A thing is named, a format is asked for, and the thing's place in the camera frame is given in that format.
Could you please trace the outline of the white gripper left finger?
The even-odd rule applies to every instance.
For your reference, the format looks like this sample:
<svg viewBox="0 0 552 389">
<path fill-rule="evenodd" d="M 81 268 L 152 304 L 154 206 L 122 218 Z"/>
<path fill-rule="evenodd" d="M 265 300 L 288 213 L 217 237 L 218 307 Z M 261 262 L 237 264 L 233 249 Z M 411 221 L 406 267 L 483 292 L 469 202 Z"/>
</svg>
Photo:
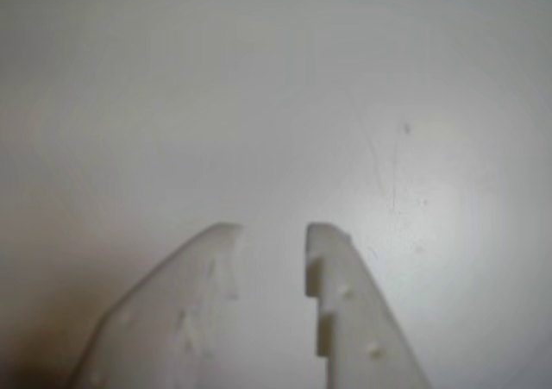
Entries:
<svg viewBox="0 0 552 389">
<path fill-rule="evenodd" d="M 198 388 L 241 244 L 241 225 L 216 223 L 172 252 L 102 315 L 66 387 Z"/>
</svg>

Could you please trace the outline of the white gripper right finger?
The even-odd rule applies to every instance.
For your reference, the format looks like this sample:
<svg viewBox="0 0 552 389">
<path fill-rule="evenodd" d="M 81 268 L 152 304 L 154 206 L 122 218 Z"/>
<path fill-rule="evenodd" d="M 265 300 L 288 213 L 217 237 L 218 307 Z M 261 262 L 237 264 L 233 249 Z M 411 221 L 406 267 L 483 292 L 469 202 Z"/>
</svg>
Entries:
<svg viewBox="0 0 552 389">
<path fill-rule="evenodd" d="M 350 236 L 333 224 L 306 229 L 305 294 L 317 301 L 328 388 L 430 387 Z"/>
</svg>

